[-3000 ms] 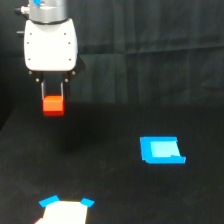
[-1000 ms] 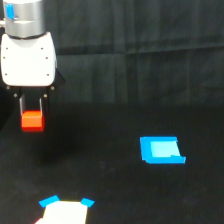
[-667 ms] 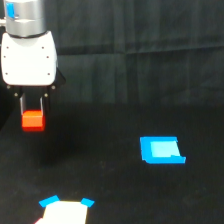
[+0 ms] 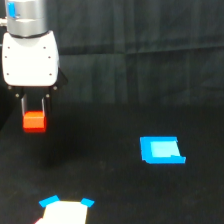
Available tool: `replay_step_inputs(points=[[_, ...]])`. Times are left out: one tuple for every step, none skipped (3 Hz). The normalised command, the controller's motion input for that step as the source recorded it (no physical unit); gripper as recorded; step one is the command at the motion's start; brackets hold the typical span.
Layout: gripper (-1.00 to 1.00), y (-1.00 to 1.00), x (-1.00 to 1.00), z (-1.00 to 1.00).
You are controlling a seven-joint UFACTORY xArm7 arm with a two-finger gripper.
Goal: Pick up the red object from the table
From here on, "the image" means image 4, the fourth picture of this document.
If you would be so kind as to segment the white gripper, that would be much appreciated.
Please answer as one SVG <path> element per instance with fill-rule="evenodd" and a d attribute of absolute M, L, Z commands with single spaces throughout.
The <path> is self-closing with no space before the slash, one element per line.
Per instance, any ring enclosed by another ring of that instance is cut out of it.
<path fill-rule="evenodd" d="M 27 87 L 57 90 L 68 80 L 60 68 L 59 53 L 52 31 L 35 38 L 17 38 L 10 33 L 3 36 L 2 69 L 5 83 L 21 98 L 22 116 L 27 112 Z M 42 98 L 42 112 L 51 114 L 51 96 Z"/>

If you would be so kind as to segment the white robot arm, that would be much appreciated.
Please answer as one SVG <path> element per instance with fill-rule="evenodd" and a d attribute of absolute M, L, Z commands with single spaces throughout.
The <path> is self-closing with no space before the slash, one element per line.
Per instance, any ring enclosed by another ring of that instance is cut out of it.
<path fill-rule="evenodd" d="M 47 26 L 46 0 L 5 0 L 7 28 L 2 69 L 9 87 L 55 87 L 60 62 L 54 32 Z"/>

